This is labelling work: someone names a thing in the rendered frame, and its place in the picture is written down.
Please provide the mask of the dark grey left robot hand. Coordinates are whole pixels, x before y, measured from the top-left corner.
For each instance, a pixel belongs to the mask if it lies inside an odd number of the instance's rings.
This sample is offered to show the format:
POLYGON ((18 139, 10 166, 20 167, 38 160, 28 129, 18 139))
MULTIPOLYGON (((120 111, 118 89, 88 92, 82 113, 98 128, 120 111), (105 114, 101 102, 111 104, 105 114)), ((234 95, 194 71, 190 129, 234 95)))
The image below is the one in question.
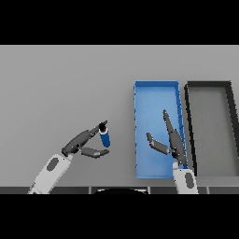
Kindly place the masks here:
POLYGON ((95 126, 93 129, 86 130, 75 136, 69 143, 66 144, 65 147, 62 148, 62 154, 65 157, 68 157, 70 154, 76 154, 80 152, 81 155, 91 157, 94 159, 97 159, 101 156, 105 156, 106 154, 108 154, 109 150, 106 147, 105 149, 102 150, 85 147, 86 143, 90 139, 99 134, 99 124, 95 126))

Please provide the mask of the dark grey bin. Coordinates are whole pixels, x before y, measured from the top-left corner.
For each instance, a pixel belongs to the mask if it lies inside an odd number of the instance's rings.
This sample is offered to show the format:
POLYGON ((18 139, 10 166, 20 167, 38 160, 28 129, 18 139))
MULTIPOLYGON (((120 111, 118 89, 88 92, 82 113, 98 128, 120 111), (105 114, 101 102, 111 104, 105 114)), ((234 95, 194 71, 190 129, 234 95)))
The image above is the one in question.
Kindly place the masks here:
POLYGON ((239 121, 230 81, 188 81, 184 87, 197 176, 239 176, 239 121))

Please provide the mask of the blue pipe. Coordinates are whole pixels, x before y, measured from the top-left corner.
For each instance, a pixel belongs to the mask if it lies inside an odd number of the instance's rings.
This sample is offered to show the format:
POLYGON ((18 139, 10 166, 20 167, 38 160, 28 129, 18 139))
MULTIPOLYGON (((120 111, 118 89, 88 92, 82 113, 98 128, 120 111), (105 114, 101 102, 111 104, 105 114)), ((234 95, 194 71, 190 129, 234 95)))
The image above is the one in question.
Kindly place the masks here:
POLYGON ((105 124, 102 122, 99 124, 99 134, 100 134, 103 146, 108 148, 110 146, 109 132, 105 124))

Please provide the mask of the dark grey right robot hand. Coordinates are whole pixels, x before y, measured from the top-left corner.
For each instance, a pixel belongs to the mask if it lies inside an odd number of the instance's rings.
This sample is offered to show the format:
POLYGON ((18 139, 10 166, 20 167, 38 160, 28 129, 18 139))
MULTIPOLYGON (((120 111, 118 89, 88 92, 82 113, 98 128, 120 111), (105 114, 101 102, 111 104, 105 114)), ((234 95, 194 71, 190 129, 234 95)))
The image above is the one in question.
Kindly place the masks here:
POLYGON ((172 122, 166 110, 162 111, 162 115, 166 124, 170 146, 167 147, 165 144, 155 140, 150 133, 146 133, 149 146, 165 155, 171 153, 172 157, 177 160, 179 165, 187 165, 188 161, 186 157, 186 150, 184 148, 181 136, 177 129, 173 128, 172 122))

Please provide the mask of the blue bin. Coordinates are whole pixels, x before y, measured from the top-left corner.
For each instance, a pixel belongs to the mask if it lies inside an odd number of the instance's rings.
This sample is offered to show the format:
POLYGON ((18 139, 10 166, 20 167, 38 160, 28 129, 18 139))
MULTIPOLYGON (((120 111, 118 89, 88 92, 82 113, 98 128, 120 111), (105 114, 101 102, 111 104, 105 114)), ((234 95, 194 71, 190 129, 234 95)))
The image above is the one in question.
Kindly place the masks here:
POLYGON ((179 82, 136 80, 134 82, 134 142, 137 178, 173 178, 175 159, 172 153, 165 155, 151 148, 146 136, 146 133, 150 133, 155 140, 170 147, 163 110, 168 113, 173 129, 178 131, 184 151, 187 151, 179 82))

